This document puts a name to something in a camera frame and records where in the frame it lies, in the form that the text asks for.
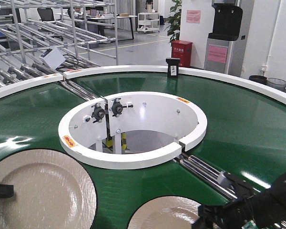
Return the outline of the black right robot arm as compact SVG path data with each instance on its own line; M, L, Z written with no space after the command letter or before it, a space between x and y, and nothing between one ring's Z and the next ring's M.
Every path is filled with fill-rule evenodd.
M194 229L262 229L286 221L286 172L270 188L254 194L253 187L241 178L224 172L217 180L234 190L237 198L221 205L201 205Z

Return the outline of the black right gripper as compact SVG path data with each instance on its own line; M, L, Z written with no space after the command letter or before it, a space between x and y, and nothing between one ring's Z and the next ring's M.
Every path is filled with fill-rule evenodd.
M257 195L244 196L224 205L201 205L193 229L256 229L253 204Z

